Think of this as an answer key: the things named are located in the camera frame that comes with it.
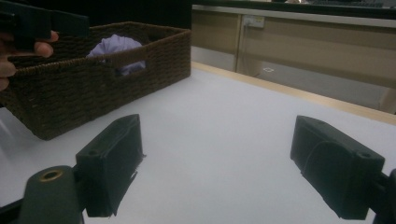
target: purple cloth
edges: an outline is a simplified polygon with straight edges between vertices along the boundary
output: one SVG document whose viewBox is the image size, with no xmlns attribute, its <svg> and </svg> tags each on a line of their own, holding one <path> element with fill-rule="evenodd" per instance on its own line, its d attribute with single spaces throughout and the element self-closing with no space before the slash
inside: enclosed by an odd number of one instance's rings
<svg viewBox="0 0 396 224">
<path fill-rule="evenodd" d="M 132 38 L 113 35 L 110 38 L 102 39 L 102 42 L 96 45 L 96 47 L 91 50 L 90 54 L 87 55 L 87 57 L 115 53 L 118 51 L 139 47 L 142 47 L 142 45 L 139 42 L 133 40 Z M 117 69 L 117 71 L 125 76 L 132 72 L 139 71 L 140 69 L 143 69 L 145 67 L 146 64 L 144 61 L 142 61 L 138 63 L 128 64 L 126 66 L 123 66 L 122 68 Z"/>
</svg>

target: brown wicker basket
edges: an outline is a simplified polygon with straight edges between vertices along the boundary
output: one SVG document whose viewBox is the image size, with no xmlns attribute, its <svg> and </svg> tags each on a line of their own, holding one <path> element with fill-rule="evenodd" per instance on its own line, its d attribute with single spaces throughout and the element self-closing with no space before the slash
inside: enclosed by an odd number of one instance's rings
<svg viewBox="0 0 396 224">
<path fill-rule="evenodd" d="M 104 56 L 86 55 L 112 35 L 143 47 Z M 60 34 L 54 54 L 14 57 L 18 71 L 0 91 L 0 104 L 33 134 L 49 140 L 191 74 L 191 31 L 136 22 L 92 27 L 90 36 Z M 120 76 L 115 68 L 140 61 L 146 68 Z"/>
</svg>

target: table surface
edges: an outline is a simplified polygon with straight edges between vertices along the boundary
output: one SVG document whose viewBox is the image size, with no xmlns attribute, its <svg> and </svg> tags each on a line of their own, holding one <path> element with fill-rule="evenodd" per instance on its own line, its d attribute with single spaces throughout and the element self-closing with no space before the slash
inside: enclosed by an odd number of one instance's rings
<svg viewBox="0 0 396 224">
<path fill-rule="evenodd" d="M 191 77 L 50 141 L 0 109 L 0 206 L 26 180 L 75 155 L 113 120 L 139 114 L 147 157 L 112 218 L 86 223 L 372 223 L 347 221 L 290 159 L 297 115 L 328 122 L 396 168 L 396 118 L 274 83 L 192 63 Z"/>
</svg>

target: finger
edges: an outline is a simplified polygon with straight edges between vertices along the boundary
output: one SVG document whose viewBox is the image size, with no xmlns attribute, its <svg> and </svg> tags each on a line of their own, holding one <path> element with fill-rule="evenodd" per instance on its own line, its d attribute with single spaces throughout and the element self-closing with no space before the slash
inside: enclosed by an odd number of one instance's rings
<svg viewBox="0 0 396 224">
<path fill-rule="evenodd" d="M 38 56 L 43 56 L 48 58 L 53 53 L 53 48 L 51 45 L 44 42 L 35 42 L 35 54 Z"/>
<path fill-rule="evenodd" d="M 51 42 L 57 41 L 58 39 L 59 39 L 58 33 L 54 32 L 54 31 L 51 31 L 50 32 L 50 39 L 37 39 L 37 41 L 51 43 Z"/>
<path fill-rule="evenodd" d="M 0 61 L 0 78 L 11 77 L 17 72 L 15 65 L 9 61 Z"/>
<path fill-rule="evenodd" d="M 14 36 L 9 33 L 0 33 L 0 39 L 5 40 L 5 41 L 13 41 Z"/>
<path fill-rule="evenodd" d="M 9 81 L 6 77 L 0 77 L 0 91 L 3 91 L 8 86 Z"/>
<path fill-rule="evenodd" d="M 6 56 L 13 54 L 15 52 L 17 52 L 17 51 L 15 50 L 14 43 L 12 41 L 7 41 L 4 39 L 1 39 L 1 37 L 0 37 L 0 56 L 6 57 Z"/>
</svg>

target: brass insert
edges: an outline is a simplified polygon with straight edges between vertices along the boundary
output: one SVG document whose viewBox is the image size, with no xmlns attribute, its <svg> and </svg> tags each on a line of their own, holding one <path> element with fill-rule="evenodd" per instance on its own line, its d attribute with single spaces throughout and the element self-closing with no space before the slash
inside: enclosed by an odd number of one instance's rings
<svg viewBox="0 0 396 224">
<path fill-rule="evenodd" d="M 64 172 L 61 170 L 51 170 L 40 176 L 41 182 L 49 182 L 60 177 Z"/>
</svg>

